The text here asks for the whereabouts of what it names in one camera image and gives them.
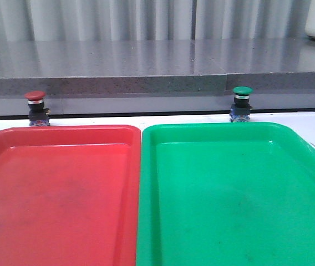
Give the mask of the green plastic tray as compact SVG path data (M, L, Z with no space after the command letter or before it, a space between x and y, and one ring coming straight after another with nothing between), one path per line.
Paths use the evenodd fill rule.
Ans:
M143 131L137 265L315 265L315 149L270 122Z

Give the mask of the white pleated curtain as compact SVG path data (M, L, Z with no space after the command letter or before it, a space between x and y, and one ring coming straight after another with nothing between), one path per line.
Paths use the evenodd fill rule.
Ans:
M0 41L303 37L309 1L0 1Z

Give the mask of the red plastic tray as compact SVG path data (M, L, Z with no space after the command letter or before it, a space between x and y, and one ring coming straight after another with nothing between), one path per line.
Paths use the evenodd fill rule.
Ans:
M138 128L0 131L0 265L135 265Z

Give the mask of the red mushroom push button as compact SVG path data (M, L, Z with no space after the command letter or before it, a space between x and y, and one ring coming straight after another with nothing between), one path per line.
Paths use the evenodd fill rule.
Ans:
M29 125L30 126L50 126L50 110L45 107L43 91L31 91L24 95L29 106Z

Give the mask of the grey stone counter slab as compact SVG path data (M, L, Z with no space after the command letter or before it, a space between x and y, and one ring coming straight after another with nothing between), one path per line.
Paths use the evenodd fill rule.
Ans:
M315 41L299 38L0 42L0 97L315 91Z

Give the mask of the green mushroom push button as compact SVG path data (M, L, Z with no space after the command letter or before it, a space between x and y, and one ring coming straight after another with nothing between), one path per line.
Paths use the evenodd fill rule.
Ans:
M230 110L230 122L249 122L252 109L249 100L253 89L247 86L237 86L232 91L234 98Z

